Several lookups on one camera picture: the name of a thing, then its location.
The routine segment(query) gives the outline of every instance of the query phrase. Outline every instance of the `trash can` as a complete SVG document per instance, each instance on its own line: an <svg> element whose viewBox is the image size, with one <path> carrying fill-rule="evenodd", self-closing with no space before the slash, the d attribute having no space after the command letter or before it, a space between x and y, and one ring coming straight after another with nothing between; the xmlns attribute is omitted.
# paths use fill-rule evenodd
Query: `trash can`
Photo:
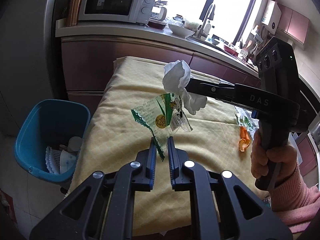
<svg viewBox="0 0 320 240"><path fill-rule="evenodd" d="M45 164L47 146L68 145L73 136L83 137L90 112L82 104L47 99L31 110L18 134L14 156L17 163L33 176L61 184L71 180L74 165L63 174L49 173Z"/></svg>

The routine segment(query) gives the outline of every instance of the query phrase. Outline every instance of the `metal screw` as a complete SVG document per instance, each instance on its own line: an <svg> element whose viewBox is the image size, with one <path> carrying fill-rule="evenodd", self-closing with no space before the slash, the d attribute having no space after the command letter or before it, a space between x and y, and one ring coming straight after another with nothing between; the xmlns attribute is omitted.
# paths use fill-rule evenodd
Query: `metal screw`
<svg viewBox="0 0 320 240"><path fill-rule="evenodd" d="M229 179L232 177L232 173L231 173L231 171L223 171L222 176Z"/></svg>
<svg viewBox="0 0 320 240"><path fill-rule="evenodd" d="M138 168L140 167L141 163L140 162L137 162L137 161L134 161L132 163L130 163L130 166L133 167L133 168Z"/></svg>
<svg viewBox="0 0 320 240"><path fill-rule="evenodd" d="M102 174L101 171L95 171L95 172L93 173L93 177L94 177L95 179L100 179L102 176L103 176L103 174Z"/></svg>
<svg viewBox="0 0 320 240"><path fill-rule="evenodd" d="M184 165L188 168L192 168L193 166L195 166L195 163L193 161L185 161Z"/></svg>

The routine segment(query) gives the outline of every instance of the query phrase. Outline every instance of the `white microwave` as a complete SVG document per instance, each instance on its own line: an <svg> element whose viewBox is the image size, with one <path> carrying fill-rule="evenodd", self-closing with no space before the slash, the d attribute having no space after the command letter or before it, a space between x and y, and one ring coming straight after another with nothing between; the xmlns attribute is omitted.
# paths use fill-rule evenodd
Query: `white microwave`
<svg viewBox="0 0 320 240"><path fill-rule="evenodd" d="M79 21L149 22L155 0L82 0Z"/></svg>

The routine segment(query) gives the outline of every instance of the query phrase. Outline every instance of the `window frame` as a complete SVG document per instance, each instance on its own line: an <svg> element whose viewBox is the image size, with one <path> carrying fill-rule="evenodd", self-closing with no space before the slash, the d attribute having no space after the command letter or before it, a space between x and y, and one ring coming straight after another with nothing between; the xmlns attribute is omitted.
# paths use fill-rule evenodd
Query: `window frame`
<svg viewBox="0 0 320 240"><path fill-rule="evenodd" d="M240 28L239 28L239 30L238 30L238 32L237 32L237 34L236 34L235 39L234 39L233 42L232 42L233 45L235 45L236 42L240 41L241 36L242 36L242 34L243 34L243 32L244 32L247 24L248 24L248 21L249 21L250 15L251 15L251 13L252 13L252 10L253 10L253 7L254 7L255 2L256 2L256 0L250 0L250 3L249 3L249 5L248 5L247 11L246 11L246 13L245 13L245 15L244 15L244 18L243 18L243 20L242 20L242 23L241 23L241 25L240 25ZM207 10L208 10L209 6L210 6L212 3L213 3L213 0L206 0L206 2L205 2L205 4L204 4L204 7L203 7L203 9L202 9L201 15L200 15L200 17L199 17L199 19L200 19L201 21L204 20L205 14L207 13Z"/></svg>

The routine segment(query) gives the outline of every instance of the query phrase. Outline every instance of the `window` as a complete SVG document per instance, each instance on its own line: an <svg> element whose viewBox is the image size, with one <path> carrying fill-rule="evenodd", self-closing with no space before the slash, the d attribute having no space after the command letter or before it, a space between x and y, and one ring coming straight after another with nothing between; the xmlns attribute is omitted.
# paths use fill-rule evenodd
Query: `window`
<svg viewBox="0 0 320 240"><path fill-rule="evenodd" d="M215 13L211 25L209 36L213 34L219 38L236 43L241 39L241 35L250 17L255 0L165 0L167 16L174 17L176 14L182 15L186 19L204 19L210 4L214 3Z"/></svg>

